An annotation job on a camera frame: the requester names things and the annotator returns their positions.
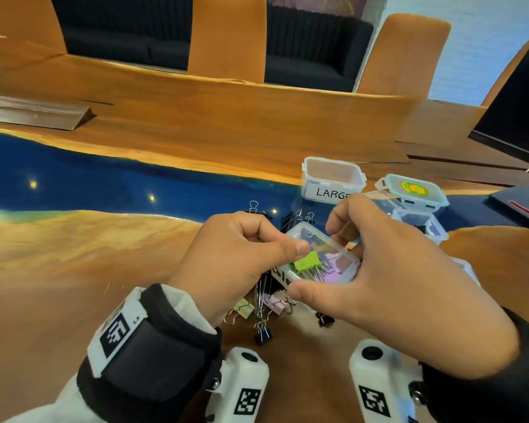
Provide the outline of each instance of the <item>orange chair back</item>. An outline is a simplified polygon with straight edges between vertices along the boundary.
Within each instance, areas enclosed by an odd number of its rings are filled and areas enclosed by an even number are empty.
[[[374,45],[357,93],[426,99],[451,24],[427,16],[393,13]]]
[[[508,78],[513,74],[515,68],[517,67],[517,65],[519,65],[519,63],[523,59],[523,56],[525,56],[528,50],[529,41],[525,43],[525,45],[519,50],[519,52],[517,52],[511,62],[508,63],[508,66],[505,67],[505,70],[502,71],[500,77],[498,77],[498,79],[492,86],[492,89],[490,89],[490,91],[486,95],[486,98],[484,98],[482,106],[490,106],[492,101],[496,99],[496,96],[500,92],[501,88],[504,87],[505,82],[508,81]]]
[[[265,81],[266,0],[194,0],[188,73]]]
[[[51,0],[0,0],[0,35],[66,53],[63,32]]]

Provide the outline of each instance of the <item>teal lid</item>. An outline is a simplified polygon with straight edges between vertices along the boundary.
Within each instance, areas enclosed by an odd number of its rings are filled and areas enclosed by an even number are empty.
[[[390,193],[402,199],[410,199],[436,207],[448,206],[447,196],[441,188],[429,181],[388,174],[386,175],[386,186]]]

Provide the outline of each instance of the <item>black couch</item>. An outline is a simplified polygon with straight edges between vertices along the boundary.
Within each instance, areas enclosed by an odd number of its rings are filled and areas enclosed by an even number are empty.
[[[186,70],[192,0],[52,0],[69,53]],[[268,5],[265,82],[350,92],[372,25]]]

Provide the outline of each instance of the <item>white brick wall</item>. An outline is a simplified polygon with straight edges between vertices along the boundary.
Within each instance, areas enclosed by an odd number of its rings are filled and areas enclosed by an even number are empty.
[[[529,0],[368,0],[363,19],[374,35],[390,13],[451,22],[430,99],[480,105],[508,62],[529,40]]]

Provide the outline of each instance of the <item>person's left hand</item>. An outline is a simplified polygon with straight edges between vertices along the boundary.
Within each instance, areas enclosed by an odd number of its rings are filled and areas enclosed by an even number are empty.
[[[290,239],[262,215],[214,215],[200,228],[168,283],[190,294],[216,327],[263,272],[309,253],[306,241]]]

